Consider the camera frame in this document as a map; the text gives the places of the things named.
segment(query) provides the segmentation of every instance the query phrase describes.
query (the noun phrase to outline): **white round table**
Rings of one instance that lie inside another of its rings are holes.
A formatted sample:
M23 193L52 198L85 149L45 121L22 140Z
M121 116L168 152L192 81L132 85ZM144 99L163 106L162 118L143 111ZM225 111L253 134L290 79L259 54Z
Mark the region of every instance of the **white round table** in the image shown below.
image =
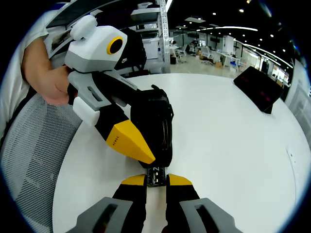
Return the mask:
M244 233L272 233L284 224L303 192L311 153L282 100L267 115L229 78L159 74L131 81L142 90L151 84L163 88L173 106L173 160L167 173L189 179L200 198L231 214ZM95 128L82 123L57 179L54 233L73 228L79 214L112 197L124 179L142 173L137 161L112 150ZM165 192L165 187L147 188L143 232L159 233L166 225Z

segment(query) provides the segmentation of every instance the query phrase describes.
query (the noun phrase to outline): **metal shelving rack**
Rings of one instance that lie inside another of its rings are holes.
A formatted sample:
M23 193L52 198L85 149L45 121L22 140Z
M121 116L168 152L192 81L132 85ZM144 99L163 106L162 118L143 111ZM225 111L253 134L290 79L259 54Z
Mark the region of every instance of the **metal shelving rack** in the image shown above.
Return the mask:
M77 0L60 11L59 14L51 20L47 28L65 26L66 29L69 29L82 16L87 15L98 8L102 9L105 5L114 2L116 2L116 0ZM134 10L131 13L130 19L128 22L124 23L122 28L156 23L157 28L136 30L139 33L150 33L159 38L159 57L157 59L147 59L145 69L157 69L160 70L160 73L170 73L169 27L166 13L166 2L165 0L156 0L156 3L160 6L159 8ZM70 42L71 40L68 38L55 50L53 56L57 54L57 51L62 51L62 48L68 46L68 43ZM132 72L132 68L124 68L118 70L118 72L120 74L125 74Z

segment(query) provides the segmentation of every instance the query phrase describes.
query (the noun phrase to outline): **robotic arm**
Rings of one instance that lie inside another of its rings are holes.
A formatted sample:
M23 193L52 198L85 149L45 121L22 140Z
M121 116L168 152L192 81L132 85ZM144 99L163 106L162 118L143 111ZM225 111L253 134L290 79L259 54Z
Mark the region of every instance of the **robotic arm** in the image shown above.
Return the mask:
M74 70L68 77L69 101L110 147L138 160L147 173L124 180L113 198L105 197L79 215L69 232L141 232L147 186L166 185L170 233L240 233L233 217L209 199L200 199L189 180L165 175L173 154L173 110L168 97L154 85L141 91L120 76L114 66L127 36L111 26L96 25L93 16L85 16L71 30L75 41L65 57L65 64ZM131 105L131 120L116 103Z

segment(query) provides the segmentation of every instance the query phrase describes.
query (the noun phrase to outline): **yellow circle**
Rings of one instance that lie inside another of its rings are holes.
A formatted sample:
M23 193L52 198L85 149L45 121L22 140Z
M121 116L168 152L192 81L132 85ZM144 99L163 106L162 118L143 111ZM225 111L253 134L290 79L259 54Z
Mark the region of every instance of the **yellow circle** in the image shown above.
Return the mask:
M115 37L113 40L110 41L110 43L109 43L108 46L107 46L107 54L109 54L109 55L114 54L114 53L111 53L111 52L110 52L110 49L111 49L112 44L113 44L116 40L121 40L121 41L123 42L123 39L122 39L121 36Z

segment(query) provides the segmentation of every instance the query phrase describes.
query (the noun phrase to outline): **shelf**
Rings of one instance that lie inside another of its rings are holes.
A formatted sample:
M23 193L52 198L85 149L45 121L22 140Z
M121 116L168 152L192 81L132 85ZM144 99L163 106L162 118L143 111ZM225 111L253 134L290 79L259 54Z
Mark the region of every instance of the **shelf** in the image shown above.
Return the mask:
M144 22L157 22L157 15L160 13L160 8L145 8L137 9L131 13L131 19L137 24Z
M138 33L157 33L159 28L146 28L146 29L137 29Z

